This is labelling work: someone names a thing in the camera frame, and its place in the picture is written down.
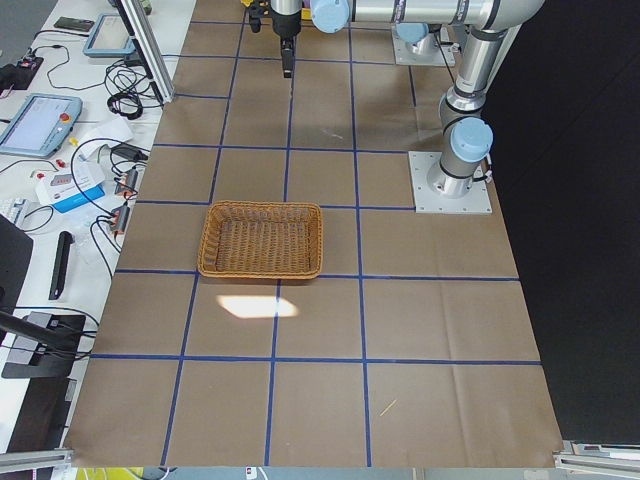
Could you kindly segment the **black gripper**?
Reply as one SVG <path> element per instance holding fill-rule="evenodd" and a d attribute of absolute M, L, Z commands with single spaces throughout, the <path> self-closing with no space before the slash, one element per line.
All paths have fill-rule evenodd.
<path fill-rule="evenodd" d="M 293 77 L 294 37 L 301 30 L 301 0 L 271 0 L 270 15 L 274 32 L 280 39 L 283 76 Z"/>

